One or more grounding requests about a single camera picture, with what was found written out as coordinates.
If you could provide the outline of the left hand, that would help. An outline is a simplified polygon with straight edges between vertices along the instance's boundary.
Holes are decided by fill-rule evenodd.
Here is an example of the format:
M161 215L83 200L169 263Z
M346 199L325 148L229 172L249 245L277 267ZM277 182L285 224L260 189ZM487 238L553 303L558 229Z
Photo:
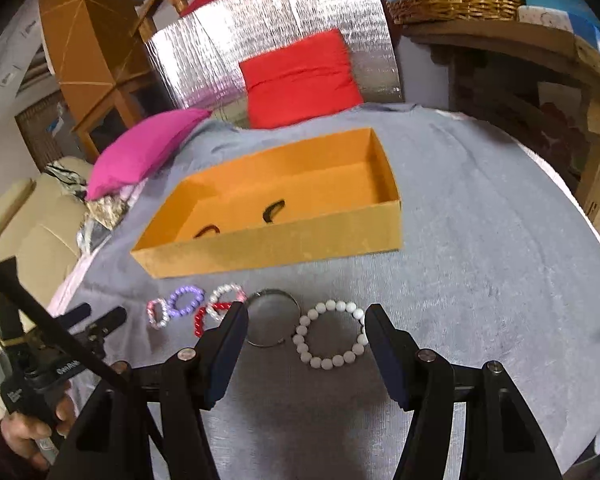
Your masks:
M56 416L59 420L56 430L61 437L67 437L76 421L76 408L68 395L70 382L64 385L64 394L56 405ZM49 438L52 435L50 426L39 419L18 412L6 415L0 422L0 435L7 446L20 458L39 471L46 471L50 463L36 445L36 440Z

